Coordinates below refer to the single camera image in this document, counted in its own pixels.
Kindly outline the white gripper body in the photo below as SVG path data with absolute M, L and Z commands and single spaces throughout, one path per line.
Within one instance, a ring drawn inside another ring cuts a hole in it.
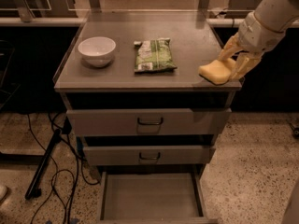
M 241 22 L 237 32 L 238 45 L 247 52 L 261 53 L 271 51 L 285 36 L 264 27 L 250 12 Z

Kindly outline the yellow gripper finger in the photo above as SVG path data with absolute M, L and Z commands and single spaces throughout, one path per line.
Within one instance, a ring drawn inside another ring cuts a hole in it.
M 232 60 L 230 80 L 239 80 L 262 59 L 262 53 L 241 52 Z
M 221 50 L 218 60 L 225 61 L 242 49 L 243 48 L 239 45 L 239 34 L 232 35 Z

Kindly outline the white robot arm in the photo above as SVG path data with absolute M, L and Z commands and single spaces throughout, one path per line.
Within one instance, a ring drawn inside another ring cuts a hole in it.
M 224 46 L 219 60 L 245 51 L 247 61 L 235 62 L 230 79 L 243 77 L 284 37 L 286 30 L 299 18 L 299 0 L 263 0 L 239 25 L 238 32 Z

